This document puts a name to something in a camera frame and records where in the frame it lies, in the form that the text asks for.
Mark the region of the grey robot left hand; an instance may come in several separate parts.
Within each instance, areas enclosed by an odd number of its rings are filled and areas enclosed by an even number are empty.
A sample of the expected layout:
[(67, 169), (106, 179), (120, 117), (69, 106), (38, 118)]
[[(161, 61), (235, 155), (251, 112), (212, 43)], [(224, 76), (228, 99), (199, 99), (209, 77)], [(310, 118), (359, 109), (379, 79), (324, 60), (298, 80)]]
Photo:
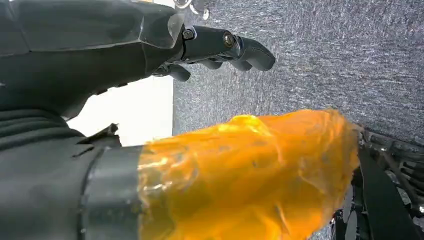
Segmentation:
[(128, 147), (114, 123), (67, 124), (110, 88), (223, 62), (268, 71), (275, 57), (142, 0), (1, 1), (1, 239), (304, 240), (324, 226), (359, 165), (355, 125), (334, 109)]

